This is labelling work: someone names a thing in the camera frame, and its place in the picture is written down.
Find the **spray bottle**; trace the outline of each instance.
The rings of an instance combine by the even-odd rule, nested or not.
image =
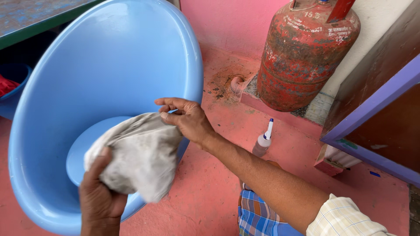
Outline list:
[[[262,157],[271,145],[271,130],[273,129],[273,122],[274,120],[270,119],[267,132],[258,136],[257,142],[252,149],[252,153],[257,157]]]

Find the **purple door frame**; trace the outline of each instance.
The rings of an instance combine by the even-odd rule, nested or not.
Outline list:
[[[329,131],[321,141],[420,187],[420,174],[343,138],[386,107],[415,84],[420,83],[420,55],[390,78],[372,96]]]

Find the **red metal rod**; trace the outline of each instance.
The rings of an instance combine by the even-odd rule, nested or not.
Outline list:
[[[327,19],[327,23],[334,23],[346,18],[347,13],[349,13],[355,1],[356,0],[338,0]]]

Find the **hand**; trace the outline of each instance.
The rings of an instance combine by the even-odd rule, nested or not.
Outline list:
[[[206,114],[197,102],[176,97],[165,97],[156,99],[155,103],[156,105],[163,105],[159,109],[162,120],[178,126],[182,134],[196,143],[200,149],[208,138],[216,135]]]
[[[111,160],[112,150],[105,147],[80,183],[82,236],[119,234],[127,195],[111,191],[99,180],[99,175]]]

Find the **lpg cylinder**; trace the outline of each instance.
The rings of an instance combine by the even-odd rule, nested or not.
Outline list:
[[[289,112],[309,104],[360,33],[355,0],[294,0],[274,15],[257,77],[270,108]]]

